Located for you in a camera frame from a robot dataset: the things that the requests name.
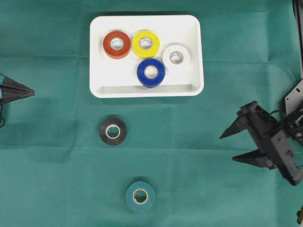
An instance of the teal tape roll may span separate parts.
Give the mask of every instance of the teal tape roll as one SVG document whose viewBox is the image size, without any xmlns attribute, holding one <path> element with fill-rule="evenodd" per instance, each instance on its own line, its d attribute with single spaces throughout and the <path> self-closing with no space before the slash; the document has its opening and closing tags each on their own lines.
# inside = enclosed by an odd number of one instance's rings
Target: teal tape roll
<svg viewBox="0 0 303 227">
<path fill-rule="evenodd" d="M 135 182 L 126 191 L 126 203 L 130 209 L 143 212 L 149 210 L 155 202 L 155 191 L 146 182 Z"/>
</svg>

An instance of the white tape roll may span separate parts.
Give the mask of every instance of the white tape roll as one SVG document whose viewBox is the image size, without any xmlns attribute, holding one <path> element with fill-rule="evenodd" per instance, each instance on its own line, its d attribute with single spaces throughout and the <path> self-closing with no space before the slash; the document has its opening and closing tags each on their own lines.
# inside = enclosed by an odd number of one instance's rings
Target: white tape roll
<svg viewBox="0 0 303 227">
<path fill-rule="evenodd" d="M 168 70 L 185 69 L 190 64 L 190 53 L 182 45 L 174 44 L 165 49 L 162 61 Z"/>
</svg>

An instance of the blue tape roll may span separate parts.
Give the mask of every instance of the blue tape roll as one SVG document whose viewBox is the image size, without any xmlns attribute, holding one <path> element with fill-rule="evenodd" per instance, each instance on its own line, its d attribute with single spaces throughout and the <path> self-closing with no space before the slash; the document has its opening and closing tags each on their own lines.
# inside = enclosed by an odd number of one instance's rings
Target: blue tape roll
<svg viewBox="0 0 303 227">
<path fill-rule="evenodd" d="M 154 66 L 157 68 L 158 70 L 158 75 L 153 78 L 153 79 L 150 79 L 150 78 L 147 78 L 145 73 L 144 73 L 144 70 L 148 67 L 148 66 Z M 164 76 L 165 76 L 165 68 L 164 68 L 164 65 L 156 60 L 156 59 L 146 59 L 144 61 L 142 61 L 139 66 L 138 66 L 138 69 L 137 69 L 137 76 L 138 76 L 138 79 L 140 80 L 140 82 L 146 86 L 146 87 L 156 87 L 158 86 L 164 79 Z"/>
<path fill-rule="evenodd" d="M 146 199 L 144 201 L 137 201 L 135 195 L 139 192 L 144 192 L 146 194 Z M 133 183 L 126 191 L 126 203 L 130 209 L 143 212 L 150 209 L 155 202 L 155 191 L 154 189 L 146 182 L 136 182 Z"/>
</svg>

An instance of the black tape roll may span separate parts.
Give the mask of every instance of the black tape roll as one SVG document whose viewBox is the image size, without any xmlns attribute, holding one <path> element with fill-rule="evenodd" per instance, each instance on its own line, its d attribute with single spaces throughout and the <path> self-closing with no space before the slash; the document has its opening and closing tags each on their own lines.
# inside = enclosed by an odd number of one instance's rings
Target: black tape roll
<svg viewBox="0 0 303 227">
<path fill-rule="evenodd" d="M 118 128 L 119 133 L 116 137 L 110 137 L 110 135 L 108 134 L 108 130 L 110 127 Z M 110 146 L 116 146 L 121 144 L 126 139 L 126 125 L 118 118 L 110 118 L 105 120 L 101 124 L 99 134 L 103 142 Z"/>
</svg>

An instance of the green tablecloth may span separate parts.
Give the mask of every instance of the green tablecloth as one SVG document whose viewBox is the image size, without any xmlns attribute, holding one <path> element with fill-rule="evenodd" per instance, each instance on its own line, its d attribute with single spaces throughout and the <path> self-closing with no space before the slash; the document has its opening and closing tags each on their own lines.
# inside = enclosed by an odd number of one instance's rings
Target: green tablecloth
<svg viewBox="0 0 303 227">
<path fill-rule="evenodd" d="M 89 91 L 89 24 L 116 12 L 192 14 L 201 23 L 205 88 L 194 97 L 98 99 Z M 248 132 L 219 140 L 240 106 L 272 111 L 300 79 L 291 0 L 1 0 L 0 72 L 36 91 L 4 106 L 0 226 L 294 227 L 303 183 L 231 161 Z M 98 128 L 116 114 L 119 147 Z M 303 149 L 292 143 L 295 160 Z M 149 182 L 151 210 L 127 187 Z"/>
</svg>

